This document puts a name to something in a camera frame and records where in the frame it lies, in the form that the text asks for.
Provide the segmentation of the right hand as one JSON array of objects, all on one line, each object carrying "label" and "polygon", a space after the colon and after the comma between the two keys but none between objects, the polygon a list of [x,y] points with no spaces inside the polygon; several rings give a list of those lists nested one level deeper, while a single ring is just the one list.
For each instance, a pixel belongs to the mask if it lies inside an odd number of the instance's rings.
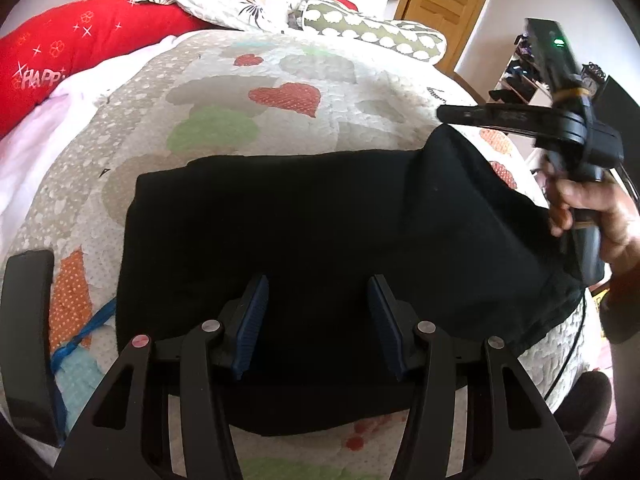
[{"label": "right hand", "polygon": [[578,211],[594,214],[600,229],[600,257],[614,275],[622,275],[639,264],[639,211],[632,199],[613,181],[575,182],[548,158],[542,163],[547,179],[550,230],[559,237],[574,226]]}]

